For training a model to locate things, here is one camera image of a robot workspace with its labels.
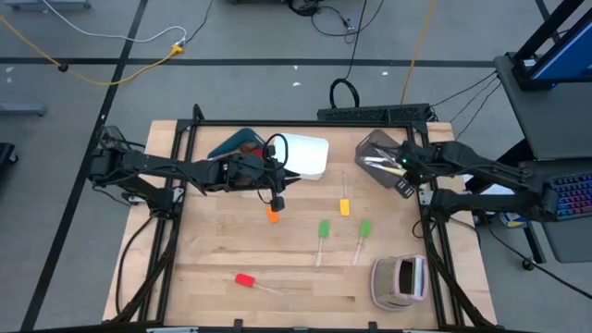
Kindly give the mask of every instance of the white cable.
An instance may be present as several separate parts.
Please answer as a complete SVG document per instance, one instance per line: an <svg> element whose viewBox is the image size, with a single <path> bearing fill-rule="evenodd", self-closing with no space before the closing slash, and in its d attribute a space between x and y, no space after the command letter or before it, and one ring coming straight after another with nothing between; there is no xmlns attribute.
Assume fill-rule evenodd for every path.
<svg viewBox="0 0 592 333"><path fill-rule="evenodd" d="M80 33L83 33L83 34L85 34L87 36L104 37L104 38L120 38L120 39L124 39L126 41L132 41L132 42L135 42L135 43L148 43L148 42L151 42L154 39L162 36L164 33L168 32L168 31L171 31L173 29L179 29L179 30L182 30L183 31L183 37L177 42L177 44L183 45L185 43L185 39L187 38L187 31L184 28L180 27L180 26L174 26L174 27L166 28L163 31L157 33L155 36L153 36L153 37L151 37L149 39L146 39L146 40L137 40L137 39L129 38L129 37L122 36L122 35L107 35L107 34L102 34L102 33L91 33L91 32L87 32L87 31L84 31L84 30L80 29L79 27L75 26L72 22L68 21L67 18L64 18L60 13L57 12L57 10L55 8L53 8L51 5L49 5L49 3L47 2L47 0L43 0L43 2L45 3L45 5L47 7L49 7L49 9L51 9L51 11L54 12L54 14L56 14L59 18L63 19L64 22L66 22L70 27L74 28L76 31L78 31Z"/></svg>

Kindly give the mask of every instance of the desk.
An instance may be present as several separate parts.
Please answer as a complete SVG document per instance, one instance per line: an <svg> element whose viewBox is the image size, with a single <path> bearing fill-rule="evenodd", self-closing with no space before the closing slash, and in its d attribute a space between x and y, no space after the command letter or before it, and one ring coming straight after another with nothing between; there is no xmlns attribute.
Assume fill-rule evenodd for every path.
<svg viewBox="0 0 592 333"><path fill-rule="evenodd" d="M430 141L452 140L448 123L429 125ZM169 156L176 121L155 121L146 153ZM237 127L197 129L193 160L206 155ZM265 207L255 191L217 192L203 197L188 188L181 219L179 243L168 296L165 325L232 326L242 318L246 327L368 327L377 321L380 328L437 328L431 296L401 312L387 312L374 306L370 296L371 264L380 257L407 253L425 254L422 240L412 236L419 219L416 197L402 199L393 189L385 189L353 162L354 147L370 128L277 128L253 127L262 137L289 132L322 137L329 141L327 171L319 181L302 180L282 193L286 209L275 225L267 221ZM406 140L404 129L383 129L396 141ZM343 195L341 170L347 172L351 216L339 215ZM164 179L146 177L156 186ZM460 189L459 179L443 179L442 187ZM144 205L131 208L122 248L145 221ZM373 233L364 242L358 266L348 268L355 250L362 218L373 221ZM468 212L455 216L472 224ZM321 219L331 220L325 241L322 269L315 271L317 231ZM450 248L456 277L472 302L495 322L493 305L475 232L464 226L448 225ZM154 224L131 245L122 278L122 304L142 283L150 257ZM233 281L237 273L255 276L262 285L285 292L270 295L247 289ZM105 307L104 318L115 316L115 279ZM447 290L440 280L442 289ZM153 300L160 284L153 290ZM443 292L449 323L450 302ZM154 318L156 302L151 302L149 318Z"/></svg>

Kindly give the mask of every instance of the blue-green object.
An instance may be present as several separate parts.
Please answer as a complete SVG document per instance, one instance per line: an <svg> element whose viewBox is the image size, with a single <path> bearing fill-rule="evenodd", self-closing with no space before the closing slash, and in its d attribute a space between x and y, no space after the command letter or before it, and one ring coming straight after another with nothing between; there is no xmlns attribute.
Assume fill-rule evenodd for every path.
<svg viewBox="0 0 592 333"><path fill-rule="evenodd" d="M255 133L254 130L249 128L239 129L239 131L232 134L231 137L229 137L226 141L222 142L222 144L210 152L210 154L207 155L207 158L214 158L222 154L232 153L239 149L242 144L247 142L253 143L253 149L262 149L263 144L265 143L265 141L261 139L261 137Z"/></svg>

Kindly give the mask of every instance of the rgb keyboard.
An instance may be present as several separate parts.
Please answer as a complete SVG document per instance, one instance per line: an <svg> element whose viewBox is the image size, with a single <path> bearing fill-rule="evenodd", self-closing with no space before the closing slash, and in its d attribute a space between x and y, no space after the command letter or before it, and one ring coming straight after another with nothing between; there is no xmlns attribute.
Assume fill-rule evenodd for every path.
<svg viewBox="0 0 592 333"><path fill-rule="evenodd" d="M557 192L557 218L568 220L592 216L592 173L552 179L551 188Z"/></svg>

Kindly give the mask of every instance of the small orange object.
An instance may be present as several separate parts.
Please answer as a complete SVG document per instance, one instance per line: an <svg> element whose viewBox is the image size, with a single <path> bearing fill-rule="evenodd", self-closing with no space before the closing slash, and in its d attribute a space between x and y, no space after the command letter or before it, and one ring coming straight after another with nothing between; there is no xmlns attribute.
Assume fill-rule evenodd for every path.
<svg viewBox="0 0 592 333"><path fill-rule="evenodd" d="M277 223L279 221L279 215L276 212L271 210L271 206L267 207L267 217L269 217L269 222Z"/></svg>

